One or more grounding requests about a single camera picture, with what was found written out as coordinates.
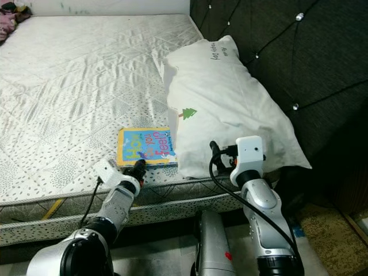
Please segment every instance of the pillowcase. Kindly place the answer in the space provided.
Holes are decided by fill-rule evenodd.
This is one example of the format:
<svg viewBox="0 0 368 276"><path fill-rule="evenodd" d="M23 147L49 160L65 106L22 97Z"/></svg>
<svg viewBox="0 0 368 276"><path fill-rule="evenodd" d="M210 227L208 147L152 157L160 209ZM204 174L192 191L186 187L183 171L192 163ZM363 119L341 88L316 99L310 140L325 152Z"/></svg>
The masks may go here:
<svg viewBox="0 0 368 276"><path fill-rule="evenodd" d="M183 176L209 176L210 141L221 148L252 135L263 139L264 172L283 166L311 168L290 120L240 62L231 36L200 40L170 53L164 61L163 82Z"/></svg>

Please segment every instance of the wall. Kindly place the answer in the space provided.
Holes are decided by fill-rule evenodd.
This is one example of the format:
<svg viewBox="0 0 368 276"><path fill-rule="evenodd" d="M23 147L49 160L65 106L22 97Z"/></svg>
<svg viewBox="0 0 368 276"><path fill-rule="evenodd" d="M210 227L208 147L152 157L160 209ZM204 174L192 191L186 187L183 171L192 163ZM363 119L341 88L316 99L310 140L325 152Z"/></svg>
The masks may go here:
<svg viewBox="0 0 368 276"><path fill-rule="evenodd" d="M190 0L15 0L36 16L189 14Z"/></svg>

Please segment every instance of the dark gray headboard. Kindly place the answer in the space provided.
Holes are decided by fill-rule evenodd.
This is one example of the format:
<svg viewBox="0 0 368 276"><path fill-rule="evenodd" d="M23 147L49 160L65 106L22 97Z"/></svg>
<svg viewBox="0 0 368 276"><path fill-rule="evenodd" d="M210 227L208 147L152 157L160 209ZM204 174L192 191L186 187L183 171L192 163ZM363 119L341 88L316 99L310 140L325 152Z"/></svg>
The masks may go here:
<svg viewBox="0 0 368 276"><path fill-rule="evenodd" d="M292 121L314 170L284 170L285 197L337 181L368 154L368 1L192 0L190 14L206 39L234 38Z"/></svg>

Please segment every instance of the colorful book cover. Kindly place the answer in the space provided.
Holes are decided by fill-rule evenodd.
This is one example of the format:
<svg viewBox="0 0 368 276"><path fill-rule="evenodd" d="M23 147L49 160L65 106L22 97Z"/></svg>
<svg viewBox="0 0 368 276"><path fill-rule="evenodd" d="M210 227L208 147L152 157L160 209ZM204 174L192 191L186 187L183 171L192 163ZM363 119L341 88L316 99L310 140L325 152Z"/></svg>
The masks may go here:
<svg viewBox="0 0 368 276"><path fill-rule="evenodd" d="M176 163L169 128L122 128L118 135L117 165Z"/></svg>

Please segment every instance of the red label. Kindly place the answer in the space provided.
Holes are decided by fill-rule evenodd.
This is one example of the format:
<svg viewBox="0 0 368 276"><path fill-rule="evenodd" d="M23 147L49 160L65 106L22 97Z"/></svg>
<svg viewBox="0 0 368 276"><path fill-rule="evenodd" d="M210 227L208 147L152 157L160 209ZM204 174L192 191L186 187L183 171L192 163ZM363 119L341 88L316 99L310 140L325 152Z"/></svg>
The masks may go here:
<svg viewBox="0 0 368 276"><path fill-rule="evenodd" d="M228 251L225 252L225 257L232 260L232 255Z"/></svg>

